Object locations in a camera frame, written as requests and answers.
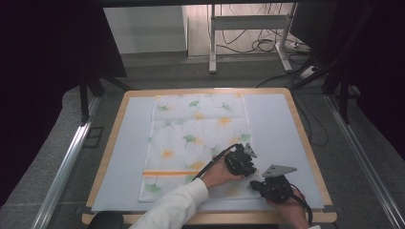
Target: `human hand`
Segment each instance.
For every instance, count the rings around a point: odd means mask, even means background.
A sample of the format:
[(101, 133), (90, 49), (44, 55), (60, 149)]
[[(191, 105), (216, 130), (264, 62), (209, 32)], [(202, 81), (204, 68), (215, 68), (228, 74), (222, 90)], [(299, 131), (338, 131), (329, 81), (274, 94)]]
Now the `human hand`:
[[(301, 196), (297, 189), (292, 189), (293, 194), (301, 199), (305, 199), (305, 196)], [(308, 229), (309, 224), (306, 219), (305, 211), (302, 205), (293, 198), (289, 198), (287, 202), (275, 203), (268, 199), (266, 202), (275, 207), (280, 215), (295, 229)]]
[(207, 189), (225, 184), (230, 180), (241, 180), (244, 178), (243, 175), (234, 176), (228, 171), (224, 163), (225, 155), (221, 156), (221, 158), (217, 160), (202, 176), (202, 181)]

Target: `white sleeve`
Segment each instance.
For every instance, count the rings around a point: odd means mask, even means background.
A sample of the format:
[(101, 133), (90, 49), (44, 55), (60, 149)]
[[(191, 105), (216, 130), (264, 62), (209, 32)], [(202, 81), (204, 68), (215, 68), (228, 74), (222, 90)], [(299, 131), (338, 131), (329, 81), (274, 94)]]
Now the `white sleeve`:
[(207, 199), (208, 190), (205, 184), (196, 178), (163, 196), (130, 229), (180, 229)]

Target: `orange stripe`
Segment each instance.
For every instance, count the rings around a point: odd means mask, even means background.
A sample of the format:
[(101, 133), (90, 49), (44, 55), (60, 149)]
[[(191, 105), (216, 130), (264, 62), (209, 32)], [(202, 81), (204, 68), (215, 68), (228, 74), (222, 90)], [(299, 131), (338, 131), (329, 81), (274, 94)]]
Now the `orange stripe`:
[(196, 175), (199, 171), (143, 171), (144, 176)]

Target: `wall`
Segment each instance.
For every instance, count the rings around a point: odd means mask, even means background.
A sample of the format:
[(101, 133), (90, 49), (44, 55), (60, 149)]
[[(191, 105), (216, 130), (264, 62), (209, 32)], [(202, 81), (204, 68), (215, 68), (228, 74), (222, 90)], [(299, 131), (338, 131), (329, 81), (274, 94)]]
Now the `wall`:
[(104, 9), (119, 53), (186, 51), (185, 7)]

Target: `table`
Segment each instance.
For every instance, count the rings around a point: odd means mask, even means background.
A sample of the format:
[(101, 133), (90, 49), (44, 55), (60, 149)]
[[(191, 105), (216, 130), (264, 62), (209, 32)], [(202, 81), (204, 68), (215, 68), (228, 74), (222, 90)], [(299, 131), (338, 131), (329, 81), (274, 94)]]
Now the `table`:
[[(286, 97), (289, 110), (293, 118), (293, 122), (297, 128), (299, 138), (303, 144), (306, 157), (309, 161), (309, 167), (313, 172), (317, 188), (321, 194), (321, 198), (326, 206), (323, 210), (314, 210), (313, 221), (314, 222), (334, 222), (336, 221), (337, 215), (334, 211), (329, 211), (332, 207), (332, 202), (328, 189), (322, 178), (322, 174), (317, 165), (316, 159), (310, 148), (309, 141), (307, 139), (304, 127), (299, 118), (297, 109), (292, 100), (292, 96), (289, 90), (282, 88), (272, 88), (272, 89), (188, 89), (188, 90), (153, 90), (153, 91), (130, 91), (125, 94), (122, 99), (117, 118), (110, 134), (103, 158), (101, 160), (95, 182), (91, 193), (89, 195), (88, 201), (86, 203), (86, 208), (91, 208), (96, 200), (96, 195), (100, 189), (102, 180), (104, 179), (108, 164), (112, 157), (114, 147), (117, 142), (117, 135), (122, 124), (122, 120), (125, 115), (126, 107), (129, 103), (131, 97), (142, 97), (142, 96), (153, 96), (153, 95), (166, 95), (166, 94), (283, 94)], [(134, 223), (140, 216), (141, 212), (133, 214), (124, 214), (125, 223)], [(89, 224), (94, 217), (92, 213), (84, 213), (82, 215), (82, 221)], [(187, 222), (187, 224), (274, 224), (283, 223), (280, 215), (275, 211), (255, 211), (255, 212), (223, 212), (223, 213), (198, 213), (195, 217)]]

